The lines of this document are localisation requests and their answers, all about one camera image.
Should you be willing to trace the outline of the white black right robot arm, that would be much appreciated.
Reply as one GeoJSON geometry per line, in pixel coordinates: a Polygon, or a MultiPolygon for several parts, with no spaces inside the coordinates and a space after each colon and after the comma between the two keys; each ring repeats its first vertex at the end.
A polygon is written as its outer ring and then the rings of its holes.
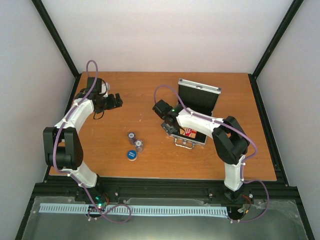
{"type": "Polygon", "coordinates": [[[162,127],[168,134],[189,128],[213,139],[216,153],[224,162],[224,197],[230,203],[239,200],[250,142],[237,120],[231,116],[225,119],[208,116],[183,104],[172,107],[162,99],[152,110],[163,120],[162,127]]]}

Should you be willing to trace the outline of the red playing card deck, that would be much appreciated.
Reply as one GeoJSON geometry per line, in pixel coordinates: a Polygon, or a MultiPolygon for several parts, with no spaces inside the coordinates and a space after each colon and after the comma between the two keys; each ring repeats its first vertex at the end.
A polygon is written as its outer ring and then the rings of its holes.
{"type": "Polygon", "coordinates": [[[179,129],[179,134],[186,138],[195,139],[197,135],[197,131],[192,128],[182,127],[179,129]]]}

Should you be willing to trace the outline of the grey poker chip stack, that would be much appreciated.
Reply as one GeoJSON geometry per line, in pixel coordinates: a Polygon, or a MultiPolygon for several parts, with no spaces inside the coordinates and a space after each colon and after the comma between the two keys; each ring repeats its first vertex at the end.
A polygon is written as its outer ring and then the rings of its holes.
{"type": "Polygon", "coordinates": [[[137,152],[141,153],[144,150],[144,144],[142,140],[137,139],[134,142],[134,146],[137,152]]]}

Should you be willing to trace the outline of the aluminium poker case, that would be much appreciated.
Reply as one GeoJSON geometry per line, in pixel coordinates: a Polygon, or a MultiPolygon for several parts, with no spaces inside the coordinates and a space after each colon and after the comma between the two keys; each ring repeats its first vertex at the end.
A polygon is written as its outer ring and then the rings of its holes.
{"type": "MultiPolygon", "coordinates": [[[[183,102],[192,112],[211,117],[221,91],[220,87],[180,78],[178,81],[178,95],[180,97],[178,103],[183,102]]],[[[196,145],[204,146],[207,141],[207,136],[199,131],[197,131],[196,138],[194,139],[180,134],[169,136],[174,138],[174,144],[177,147],[189,150],[193,149],[196,145]]]]}

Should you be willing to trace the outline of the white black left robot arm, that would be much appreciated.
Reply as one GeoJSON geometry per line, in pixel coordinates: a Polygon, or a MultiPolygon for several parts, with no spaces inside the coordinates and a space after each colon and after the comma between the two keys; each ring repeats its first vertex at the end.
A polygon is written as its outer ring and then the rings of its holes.
{"type": "Polygon", "coordinates": [[[75,95],[62,120],[46,127],[42,134],[46,164],[87,188],[86,195],[95,202],[103,198],[104,188],[98,185],[98,174],[84,161],[79,132],[91,114],[104,114],[123,105],[120,94],[109,91],[110,85],[103,79],[88,77],[86,87],[75,95]]]}

